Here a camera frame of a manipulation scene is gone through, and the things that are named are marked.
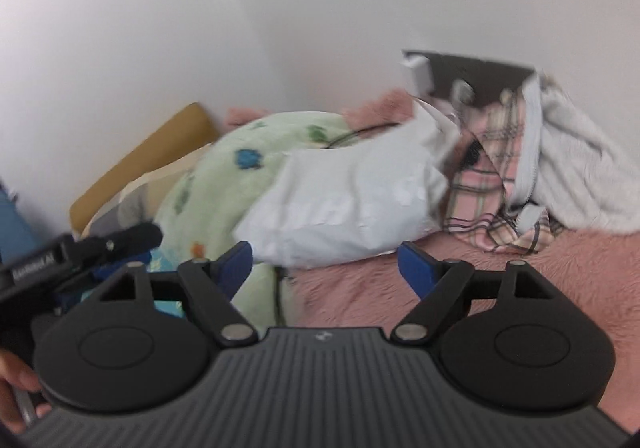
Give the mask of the person left hand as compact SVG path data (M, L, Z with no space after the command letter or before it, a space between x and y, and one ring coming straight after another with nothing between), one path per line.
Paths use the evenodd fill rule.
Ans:
M20 434L26 423L18 408L14 390L39 393L38 376L20 357L2 348L0 354L1 423L13 434Z

